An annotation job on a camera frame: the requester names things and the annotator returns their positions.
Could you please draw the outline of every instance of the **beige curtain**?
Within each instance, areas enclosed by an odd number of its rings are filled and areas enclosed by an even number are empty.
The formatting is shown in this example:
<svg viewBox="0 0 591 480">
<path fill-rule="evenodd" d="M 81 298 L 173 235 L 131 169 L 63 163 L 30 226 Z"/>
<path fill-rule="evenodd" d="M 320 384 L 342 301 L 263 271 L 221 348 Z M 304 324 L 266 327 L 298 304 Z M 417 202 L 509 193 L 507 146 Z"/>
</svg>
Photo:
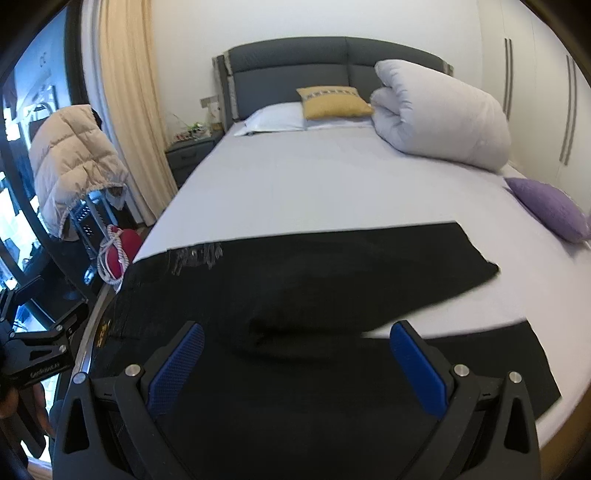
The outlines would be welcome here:
<svg viewBox="0 0 591 480">
<path fill-rule="evenodd" d="M 168 166 L 153 53 L 152 1 L 102 0 L 100 66 L 115 135 L 129 168 L 129 188 L 147 225 L 177 193 Z"/>
</svg>

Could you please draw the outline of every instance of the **white wardrobe door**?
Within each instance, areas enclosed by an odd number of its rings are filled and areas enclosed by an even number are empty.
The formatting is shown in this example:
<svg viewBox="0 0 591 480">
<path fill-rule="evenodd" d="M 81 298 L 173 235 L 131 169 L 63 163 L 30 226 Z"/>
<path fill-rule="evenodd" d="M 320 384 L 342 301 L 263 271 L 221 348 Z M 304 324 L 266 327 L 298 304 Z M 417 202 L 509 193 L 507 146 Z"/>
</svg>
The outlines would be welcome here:
<svg viewBox="0 0 591 480">
<path fill-rule="evenodd" d="M 542 20 L 531 16 L 535 42 L 531 159 L 522 166 L 527 177 L 556 184 L 569 108 L 567 51 Z"/>
<path fill-rule="evenodd" d="M 511 164 L 517 170 L 536 161 L 531 145 L 535 102 L 534 14 L 520 0 L 502 0 L 505 34 L 509 49 L 509 93 L 506 114 L 511 132 Z"/>
<path fill-rule="evenodd" d="M 482 35 L 482 89 L 503 105 L 505 96 L 505 26 L 501 0 L 478 0 Z"/>
<path fill-rule="evenodd" d="M 591 87 L 576 64 L 574 71 L 577 82 L 574 137 L 570 156 L 560 167 L 558 187 L 588 214 L 591 210 Z"/>
</svg>

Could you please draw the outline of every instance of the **black clamp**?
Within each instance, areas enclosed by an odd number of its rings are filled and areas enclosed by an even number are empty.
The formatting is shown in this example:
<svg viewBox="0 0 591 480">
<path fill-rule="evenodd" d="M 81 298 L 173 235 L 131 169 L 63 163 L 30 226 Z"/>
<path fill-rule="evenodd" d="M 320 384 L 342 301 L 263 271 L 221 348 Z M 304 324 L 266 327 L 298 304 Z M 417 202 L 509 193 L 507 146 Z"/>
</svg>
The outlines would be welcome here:
<svg viewBox="0 0 591 480">
<path fill-rule="evenodd" d="M 87 303 L 80 301 L 46 332 L 15 333 L 17 308 L 38 295 L 42 287 L 43 280 L 37 277 L 16 290 L 0 294 L 0 347 L 5 355 L 1 373 L 17 390 L 74 366 L 69 339 L 89 313 Z"/>
<path fill-rule="evenodd" d="M 152 480 L 189 480 L 154 423 L 161 403 L 154 384 L 168 376 L 162 391 L 170 405 L 199 358 L 203 341 L 187 345 L 199 325 L 188 322 L 142 367 L 130 365 L 117 377 L 73 377 L 64 401 L 54 452 L 55 480 L 133 480 L 116 436 L 105 428 L 108 411 L 118 410 L 142 469 Z M 428 346 L 408 322 L 392 327 L 391 348 L 428 413 L 439 422 L 400 475 L 401 480 L 539 480 L 540 453 L 525 382 L 516 372 L 503 379 L 479 377 L 465 365 L 451 365 Z M 170 372 L 175 363 L 182 368 Z M 181 380 L 170 389 L 171 378 Z"/>
</svg>

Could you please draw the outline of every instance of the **drawer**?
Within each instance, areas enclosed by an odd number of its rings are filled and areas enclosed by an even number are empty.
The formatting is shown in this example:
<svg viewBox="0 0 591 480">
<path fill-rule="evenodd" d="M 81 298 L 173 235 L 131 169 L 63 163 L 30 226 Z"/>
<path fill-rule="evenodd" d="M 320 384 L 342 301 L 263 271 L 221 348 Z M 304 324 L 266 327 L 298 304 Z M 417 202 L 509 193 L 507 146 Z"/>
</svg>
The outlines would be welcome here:
<svg viewBox="0 0 591 480">
<path fill-rule="evenodd" d="M 187 178 L 189 178 L 196 167 L 196 165 L 188 165 L 186 167 L 180 167 L 173 170 L 174 181 L 176 182 L 178 188 L 183 186 L 183 183 L 187 181 Z"/>
<path fill-rule="evenodd" d="M 171 170 L 193 166 L 195 168 L 213 150 L 213 142 L 203 142 L 166 154 Z"/>
</svg>

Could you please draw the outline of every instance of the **puffer jacket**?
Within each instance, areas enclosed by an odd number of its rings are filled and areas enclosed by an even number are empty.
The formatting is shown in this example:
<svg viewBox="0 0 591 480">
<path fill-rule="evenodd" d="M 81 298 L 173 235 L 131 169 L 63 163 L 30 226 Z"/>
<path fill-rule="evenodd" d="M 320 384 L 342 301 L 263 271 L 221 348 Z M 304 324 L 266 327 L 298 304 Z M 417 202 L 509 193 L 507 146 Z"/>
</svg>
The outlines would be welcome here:
<svg viewBox="0 0 591 480">
<path fill-rule="evenodd" d="M 129 172 L 96 124 L 90 105 L 52 114 L 36 133 L 29 158 L 41 217 L 51 235 L 78 238 L 67 222 L 69 213 L 92 191 L 109 189 L 109 201 L 121 207 Z"/>
</svg>

